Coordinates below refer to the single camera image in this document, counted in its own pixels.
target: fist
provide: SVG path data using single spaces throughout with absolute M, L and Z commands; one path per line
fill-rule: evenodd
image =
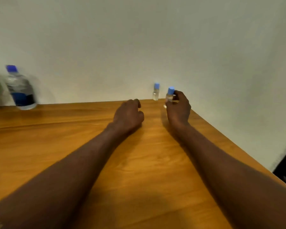
M 175 91 L 174 94 L 176 96 L 173 100 L 179 100 L 179 102 L 166 102 L 167 118 L 172 127 L 179 128 L 188 125 L 191 105 L 183 92 Z
M 113 123 L 118 125 L 123 133 L 138 129 L 144 121 L 144 114 L 138 111 L 139 108 L 141 104 L 138 99 L 122 103 L 114 114 Z

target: plastic bottle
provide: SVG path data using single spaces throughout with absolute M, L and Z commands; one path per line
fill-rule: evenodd
M 166 98 L 165 98 L 164 108 L 166 108 L 166 102 L 168 102 L 168 101 L 172 102 L 173 101 L 174 91 L 175 91 L 174 87 L 169 87 L 168 88 L 168 91 L 167 91 L 167 94 L 166 94 Z
M 155 83 L 154 85 L 154 92 L 153 92 L 153 100 L 158 100 L 159 99 L 159 89 L 160 89 L 160 84 Z
M 16 106 L 21 110 L 29 110 L 36 107 L 33 88 L 27 78 L 18 73 L 17 67 L 7 65 L 8 77 L 6 84 Z

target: person's right hand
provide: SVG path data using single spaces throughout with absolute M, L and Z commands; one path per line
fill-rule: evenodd
M 179 100 L 176 102 L 166 102 L 167 106 L 167 118 L 169 123 L 174 128 L 179 128 L 188 125 L 188 117 L 191 111 L 191 105 L 183 92 L 175 91 L 173 100 Z

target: water bottle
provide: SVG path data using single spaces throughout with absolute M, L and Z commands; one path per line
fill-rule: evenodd
M 29 110 L 36 107 L 33 88 L 27 78 L 18 73 L 17 67 L 7 65 L 8 77 L 6 84 L 13 97 L 15 105 L 21 110 Z

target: wood grain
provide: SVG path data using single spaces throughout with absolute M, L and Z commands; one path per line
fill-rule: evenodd
M 142 100 L 145 121 L 113 153 L 73 228 L 231 228 L 179 143 L 164 100 Z M 122 102 L 0 107 L 0 199 L 99 134 Z M 189 119 L 235 158 L 272 175 L 194 111 Z

